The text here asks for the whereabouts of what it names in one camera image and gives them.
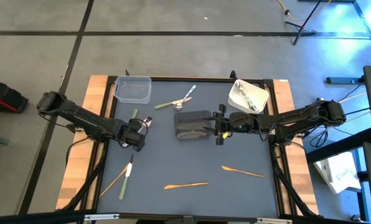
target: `white cable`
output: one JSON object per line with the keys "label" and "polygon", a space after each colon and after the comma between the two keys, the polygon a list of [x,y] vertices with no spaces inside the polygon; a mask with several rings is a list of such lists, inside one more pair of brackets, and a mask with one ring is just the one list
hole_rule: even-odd
{"label": "white cable", "polygon": [[343,103],[343,102],[345,102],[345,101],[347,101],[347,100],[353,99],[353,98],[355,98],[355,97],[361,96],[361,95],[366,94],[366,93],[367,93],[367,92],[364,91],[364,92],[362,92],[362,93],[359,93],[359,94],[357,94],[357,95],[351,96],[351,97],[346,98],[346,99],[344,99],[344,100],[340,100],[340,101],[338,101],[338,103]]}
{"label": "white cable", "polygon": [[[362,116],[364,116],[364,115],[366,115],[366,114],[369,114],[369,113],[371,113],[371,110],[368,111],[368,112],[365,112],[365,113],[363,113],[363,114],[360,114],[360,115],[356,116],[355,118],[352,118],[352,119],[350,119],[350,120],[347,120],[345,123],[350,122],[350,121],[353,121],[353,120],[355,120],[355,119],[357,119],[357,118],[361,118]],[[316,136],[318,136],[318,135],[320,135],[320,134],[322,134],[322,133],[324,133],[324,132],[327,132],[327,131],[328,131],[329,129],[331,129],[331,128],[333,128],[333,127],[331,126],[331,127],[329,127],[329,128],[326,128],[326,129],[322,130],[320,133],[318,133],[318,134],[316,134],[315,136],[313,136],[313,138],[316,137]]]}

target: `wooden board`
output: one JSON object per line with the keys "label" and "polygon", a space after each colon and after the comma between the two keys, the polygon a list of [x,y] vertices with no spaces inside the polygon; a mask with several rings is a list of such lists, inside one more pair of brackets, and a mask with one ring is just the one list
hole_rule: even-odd
{"label": "wooden board", "polygon": [[[107,80],[108,77],[106,75],[92,75],[90,77],[86,96],[83,101],[83,107],[85,109],[88,109],[96,114],[100,114]],[[291,88],[288,81],[274,80],[274,85],[279,112],[282,113],[289,110],[294,110]],[[110,96],[108,98],[108,104],[105,114],[106,117],[108,117],[109,111],[111,110],[110,106],[112,99],[113,88],[111,88]],[[269,109],[272,112],[272,104],[270,101],[268,102],[268,105]],[[73,141],[78,141],[84,137],[84,133],[77,133]],[[300,139],[295,138],[293,141],[302,144]],[[66,204],[69,203],[70,199],[83,185],[86,179],[90,156],[92,153],[92,146],[92,141],[85,141],[81,144],[75,145],[72,148],[68,160],[68,166],[63,177],[61,191],[56,208],[62,208],[66,206]],[[304,150],[297,145],[291,145],[286,147],[286,153],[293,187],[302,198],[302,200],[308,205],[308,207],[314,213],[318,213],[316,198],[314,196]],[[92,190],[89,191],[87,208],[91,208],[93,198],[92,192],[94,188],[95,185],[93,185],[91,187]],[[288,194],[286,193],[286,189],[283,187],[283,185],[282,193],[284,198],[285,212],[290,214],[291,210],[289,206]]]}

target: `white container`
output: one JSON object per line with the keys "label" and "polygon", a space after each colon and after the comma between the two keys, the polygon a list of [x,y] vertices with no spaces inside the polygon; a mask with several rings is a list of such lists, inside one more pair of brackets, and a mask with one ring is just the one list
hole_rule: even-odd
{"label": "white container", "polygon": [[[249,109],[249,104],[247,100],[242,95],[242,93],[237,89],[238,82],[241,82],[243,86],[243,92],[257,107],[258,109],[257,111]],[[250,83],[247,83],[243,80],[236,80],[234,82],[233,87],[230,90],[230,93],[228,94],[228,103],[229,105],[235,107],[236,109],[242,110],[245,113],[258,114],[264,110],[268,97],[269,93],[266,90],[259,88],[255,85],[252,85]]]}
{"label": "white container", "polygon": [[119,76],[114,95],[122,103],[147,104],[151,99],[151,78]]}

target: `wooden spatula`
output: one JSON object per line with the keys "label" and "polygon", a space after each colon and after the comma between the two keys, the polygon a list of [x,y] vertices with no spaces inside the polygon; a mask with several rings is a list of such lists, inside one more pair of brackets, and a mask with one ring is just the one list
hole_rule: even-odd
{"label": "wooden spatula", "polygon": [[254,175],[254,176],[256,176],[256,177],[265,177],[265,176],[263,176],[263,175],[254,174],[254,173],[247,172],[247,171],[242,171],[242,170],[237,170],[237,169],[229,168],[229,167],[227,167],[227,166],[222,166],[222,168],[223,168],[224,170],[227,170],[227,171],[241,172],[241,173],[243,173],[243,174]]}
{"label": "wooden spatula", "polygon": [[174,189],[174,188],[178,188],[178,187],[193,187],[193,186],[206,185],[206,184],[209,184],[209,182],[184,184],[184,185],[167,185],[167,186],[165,186],[164,189]]}

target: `yellow cable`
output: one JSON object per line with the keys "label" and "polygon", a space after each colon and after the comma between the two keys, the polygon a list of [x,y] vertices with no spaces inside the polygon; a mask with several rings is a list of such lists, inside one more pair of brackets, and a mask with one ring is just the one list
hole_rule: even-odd
{"label": "yellow cable", "polygon": [[[325,4],[325,6],[323,6],[320,10],[318,10],[316,13],[314,13],[313,15],[311,15],[311,17],[314,17],[316,15],[318,15],[323,9],[325,9],[325,7],[327,7],[329,5],[329,3],[331,3],[332,0],[328,0],[327,4]],[[284,9],[284,11],[287,10],[287,8],[285,7],[284,3],[281,2],[281,0],[277,0],[277,2],[282,6],[282,8]],[[291,15],[291,13],[288,14],[288,16],[294,20],[294,21],[297,21],[297,22],[301,22],[301,21],[305,21],[307,18],[305,19],[295,19],[295,17],[293,17]]]}

